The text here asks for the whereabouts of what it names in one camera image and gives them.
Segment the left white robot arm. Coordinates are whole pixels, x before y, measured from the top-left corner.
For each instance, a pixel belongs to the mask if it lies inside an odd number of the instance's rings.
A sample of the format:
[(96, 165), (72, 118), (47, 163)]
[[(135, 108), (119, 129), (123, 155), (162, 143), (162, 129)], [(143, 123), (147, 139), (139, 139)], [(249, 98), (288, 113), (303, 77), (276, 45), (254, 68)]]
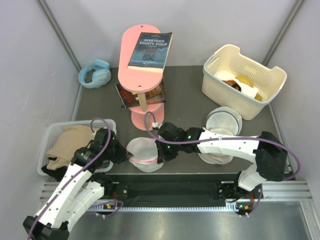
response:
[(29, 240), (66, 240), (75, 223), (100, 198), (114, 194), (112, 179), (96, 170), (110, 161), (120, 164), (132, 157), (114, 131), (100, 128), (87, 146), (75, 151), (70, 165), (49, 200), (23, 227)]

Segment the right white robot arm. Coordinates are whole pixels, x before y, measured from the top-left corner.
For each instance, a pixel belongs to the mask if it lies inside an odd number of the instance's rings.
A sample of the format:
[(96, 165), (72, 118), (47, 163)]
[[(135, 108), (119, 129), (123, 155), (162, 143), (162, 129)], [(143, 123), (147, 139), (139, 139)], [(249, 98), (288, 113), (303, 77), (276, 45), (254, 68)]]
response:
[(238, 174), (233, 185), (233, 192), (239, 198), (245, 198), (266, 181), (281, 182), (285, 179), (288, 151), (268, 131), (263, 131), (259, 136), (242, 137), (198, 127), (183, 130), (170, 122), (154, 122), (152, 128), (159, 136), (155, 141), (159, 163), (175, 159), (179, 152), (220, 154), (251, 162), (247, 169)]

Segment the pink-trimmed white mesh laundry bag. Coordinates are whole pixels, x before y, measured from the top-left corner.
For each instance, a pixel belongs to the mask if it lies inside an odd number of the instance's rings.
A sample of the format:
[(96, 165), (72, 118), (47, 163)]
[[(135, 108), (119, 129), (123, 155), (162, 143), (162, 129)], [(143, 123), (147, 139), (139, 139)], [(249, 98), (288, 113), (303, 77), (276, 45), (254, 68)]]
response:
[(153, 138), (137, 137), (132, 139), (126, 150), (133, 154), (129, 162), (145, 173), (152, 173), (163, 167), (164, 163), (158, 163), (158, 149)]

